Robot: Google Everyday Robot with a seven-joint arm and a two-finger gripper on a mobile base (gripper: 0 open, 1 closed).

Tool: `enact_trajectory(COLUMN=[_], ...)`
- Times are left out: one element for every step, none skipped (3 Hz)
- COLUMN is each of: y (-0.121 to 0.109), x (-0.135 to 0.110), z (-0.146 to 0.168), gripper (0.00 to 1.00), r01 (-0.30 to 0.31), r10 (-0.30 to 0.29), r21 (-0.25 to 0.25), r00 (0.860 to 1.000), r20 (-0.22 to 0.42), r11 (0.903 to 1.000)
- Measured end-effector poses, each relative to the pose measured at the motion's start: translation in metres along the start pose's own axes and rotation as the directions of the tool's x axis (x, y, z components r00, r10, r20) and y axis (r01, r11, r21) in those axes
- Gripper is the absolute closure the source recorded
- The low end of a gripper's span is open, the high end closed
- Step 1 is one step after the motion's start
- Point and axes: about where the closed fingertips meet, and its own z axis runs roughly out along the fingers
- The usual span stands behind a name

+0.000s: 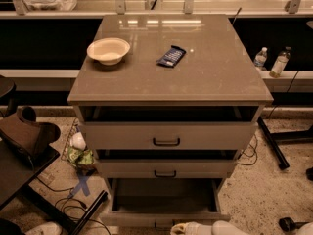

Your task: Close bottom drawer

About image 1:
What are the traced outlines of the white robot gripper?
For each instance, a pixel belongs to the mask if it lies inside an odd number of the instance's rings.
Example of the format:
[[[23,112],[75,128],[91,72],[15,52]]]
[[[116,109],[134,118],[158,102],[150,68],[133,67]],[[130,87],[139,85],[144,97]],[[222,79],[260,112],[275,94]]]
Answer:
[[[170,235],[248,235],[233,224],[219,220],[212,228],[196,222],[178,223],[170,229]]]

